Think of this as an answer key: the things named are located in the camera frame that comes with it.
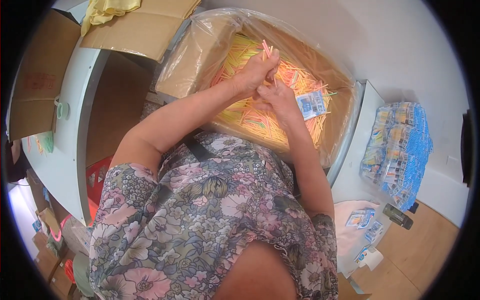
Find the clear plastic bag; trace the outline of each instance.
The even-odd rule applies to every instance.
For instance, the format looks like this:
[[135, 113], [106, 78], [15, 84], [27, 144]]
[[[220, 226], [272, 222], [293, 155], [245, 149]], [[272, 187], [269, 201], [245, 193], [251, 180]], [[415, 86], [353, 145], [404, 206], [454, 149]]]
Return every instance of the clear plastic bag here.
[[[343, 136], [353, 126], [350, 122], [360, 106], [359, 89], [348, 70], [326, 55], [319, 45], [287, 23], [271, 16], [238, 8], [206, 11], [191, 17], [192, 23], [175, 46], [166, 62], [156, 91], [176, 98], [207, 89], [227, 56], [236, 33], [262, 41], [280, 50], [282, 56], [304, 68], [317, 80], [336, 92], [330, 101], [320, 142], [316, 145], [321, 163], [329, 167], [336, 159]], [[219, 118], [203, 126], [205, 130], [228, 133], [250, 140], [275, 151], [291, 161], [289, 148], [282, 143], [265, 140], [241, 127]]]
[[415, 202], [432, 151], [427, 118], [421, 105], [392, 103], [377, 109], [360, 174], [378, 190], [387, 193], [404, 212]]

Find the straw packet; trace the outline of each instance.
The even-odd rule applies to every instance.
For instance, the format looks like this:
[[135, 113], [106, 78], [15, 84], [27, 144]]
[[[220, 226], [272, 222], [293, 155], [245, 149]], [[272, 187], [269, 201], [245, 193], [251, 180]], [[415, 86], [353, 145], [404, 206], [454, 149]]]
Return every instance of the straw packet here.
[[321, 91], [299, 95], [296, 99], [305, 121], [327, 112]]

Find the plastic bag liner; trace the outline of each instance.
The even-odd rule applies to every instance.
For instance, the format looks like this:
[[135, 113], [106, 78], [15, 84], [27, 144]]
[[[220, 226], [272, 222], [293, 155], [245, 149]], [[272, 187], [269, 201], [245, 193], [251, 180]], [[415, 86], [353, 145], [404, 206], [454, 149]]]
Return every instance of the plastic bag liner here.
[[[353, 126], [350, 118], [356, 115], [360, 104], [358, 87], [348, 70], [327, 56], [319, 45], [309, 44], [292, 26], [259, 12], [223, 8], [193, 15], [191, 20], [157, 81], [156, 91], [183, 98], [205, 90], [227, 57], [235, 33], [252, 40], [265, 39], [292, 63], [306, 69], [316, 79], [322, 79], [329, 90], [338, 93], [329, 103], [331, 113], [325, 119], [319, 145], [316, 145], [322, 166], [329, 167], [336, 159], [343, 135], [350, 130], [349, 124]], [[238, 124], [214, 118], [202, 128], [260, 144], [291, 162], [288, 146], [265, 140]]]

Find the wrist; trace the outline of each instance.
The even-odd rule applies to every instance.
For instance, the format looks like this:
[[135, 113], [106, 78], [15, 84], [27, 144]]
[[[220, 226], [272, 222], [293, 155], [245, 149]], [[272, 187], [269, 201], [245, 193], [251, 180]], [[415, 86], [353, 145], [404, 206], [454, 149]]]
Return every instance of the wrist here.
[[234, 96], [238, 96], [246, 91], [246, 79], [244, 78], [243, 74], [237, 73], [229, 80], [232, 84]]

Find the pink towel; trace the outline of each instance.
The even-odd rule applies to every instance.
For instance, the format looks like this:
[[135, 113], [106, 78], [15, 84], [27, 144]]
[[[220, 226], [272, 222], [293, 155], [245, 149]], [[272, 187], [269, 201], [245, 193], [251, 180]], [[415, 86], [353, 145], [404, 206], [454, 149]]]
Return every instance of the pink towel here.
[[356, 226], [345, 226], [352, 211], [361, 210], [365, 207], [376, 209], [378, 204], [366, 200], [351, 200], [335, 203], [336, 247], [338, 256], [347, 255], [350, 248], [359, 242], [364, 242], [365, 245], [368, 244], [368, 241], [365, 239], [366, 228], [357, 229]]

